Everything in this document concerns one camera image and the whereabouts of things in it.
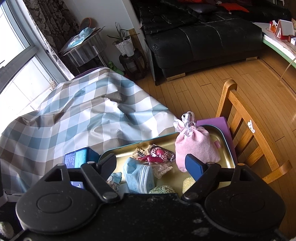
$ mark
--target side table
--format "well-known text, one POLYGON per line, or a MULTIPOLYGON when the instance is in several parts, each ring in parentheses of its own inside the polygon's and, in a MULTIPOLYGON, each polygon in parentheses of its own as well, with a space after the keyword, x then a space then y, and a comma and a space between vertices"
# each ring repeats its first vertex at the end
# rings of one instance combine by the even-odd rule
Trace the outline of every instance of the side table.
POLYGON ((140 80, 143 79, 146 76, 147 73, 147 61, 145 56, 141 53, 139 49, 135 49, 135 52, 132 56, 128 57, 127 55, 120 55, 119 56, 119 62, 122 64, 124 67, 124 70, 126 71, 127 75, 131 78, 131 80, 140 80), (144 67, 141 64, 140 58, 142 57, 143 62, 144 62, 144 67), (126 64, 134 62, 137 70, 134 72, 131 72, 126 64))
POLYGON ((105 61, 101 55, 103 50, 107 47, 105 41, 101 38, 100 32, 102 28, 94 31, 86 40, 80 45, 68 50, 62 57, 68 58, 77 68, 89 62, 94 57, 98 56, 105 67, 108 67, 108 61, 105 61))

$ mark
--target pink pouch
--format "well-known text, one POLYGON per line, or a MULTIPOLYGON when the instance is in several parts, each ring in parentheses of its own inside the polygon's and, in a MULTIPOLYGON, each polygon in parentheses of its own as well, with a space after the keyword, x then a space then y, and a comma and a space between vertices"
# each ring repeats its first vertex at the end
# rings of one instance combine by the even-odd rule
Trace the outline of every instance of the pink pouch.
POLYGON ((187 171, 185 168, 187 154, 194 155, 203 163, 220 161, 219 152, 211 140, 209 132, 202 126, 195 126, 192 112, 184 114, 182 121, 174 120, 173 123, 176 131, 180 132, 175 142, 176 164, 180 171, 187 171))

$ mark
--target chair backrest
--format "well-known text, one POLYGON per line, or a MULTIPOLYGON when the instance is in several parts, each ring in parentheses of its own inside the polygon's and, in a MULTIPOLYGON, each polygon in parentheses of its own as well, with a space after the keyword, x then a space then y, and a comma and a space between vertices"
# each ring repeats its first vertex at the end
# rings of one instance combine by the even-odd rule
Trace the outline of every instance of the chair backrest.
POLYGON ((275 146, 275 141, 271 140, 254 112, 237 93, 237 84, 234 80, 227 80, 223 86, 216 117, 223 116, 226 120, 228 120, 232 106, 236 109, 236 113, 230 125, 232 139, 236 136, 243 121, 249 126, 235 147, 237 156, 245 150, 248 144, 255 137, 259 146, 250 154, 249 157, 247 157, 245 164, 251 167, 264 155, 271 169, 271 173, 263 178, 266 183, 273 182, 292 169, 290 161, 286 161, 284 164, 279 166, 278 160, 280 159, 280 154, 275 146))

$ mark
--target screw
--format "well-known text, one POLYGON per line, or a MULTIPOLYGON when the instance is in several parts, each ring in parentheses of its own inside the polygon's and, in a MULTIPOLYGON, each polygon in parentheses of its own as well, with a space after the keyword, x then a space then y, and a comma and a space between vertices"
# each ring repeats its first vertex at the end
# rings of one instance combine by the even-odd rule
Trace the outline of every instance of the screw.
POLYGON ((198 194, 196 192, 189 192, 189 193, 185 193, 184 197, 188 200, 192 200, 192 199, 198 198, 198 194))
POLYGON ((111 202, 111 201, 117 199, 117 198, 118 198, 118 195, 117 195, 116 192, 105 192, 105 193, 103 194, 103 198, 104 198, 106 201, 111 202))

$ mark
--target white wall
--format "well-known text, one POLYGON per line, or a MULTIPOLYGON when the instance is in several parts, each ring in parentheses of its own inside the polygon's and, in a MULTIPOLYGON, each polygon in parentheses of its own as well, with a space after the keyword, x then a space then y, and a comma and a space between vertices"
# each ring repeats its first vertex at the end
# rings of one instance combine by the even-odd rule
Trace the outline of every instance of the white wall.
POLYGON ((122 2, 126 8, 126 11, 129 15, 129 17, 130 17, 133 27, 134 27, 136 33, 138 34, 138 38, 140 40, 141 46, 142 46, 142 48, 145 52, 145 55, 147 57, 147 53, 146 53, 147 45, 145 44, 145 36, 144 36, 142 30, 140 29, 141 25, 140 25, 139 20, 136 16, 135 10, 133 9, 133 6, 132 6, 130 0, 122 0, 122 2))
POLYGON ((107 37, 107 34, 117 36, 115 22, 118 22, 121 28, 133 28, 122 0, 64 0, 64 2, 76 17, 78 23, 82 19, 90 17, 96 21, 96 27, 105 26, 102 30, 102 37, 107 43, 105 53, 109 60, 123 70, 118 60, 120 52, 112 44, 114 40, 107 37))

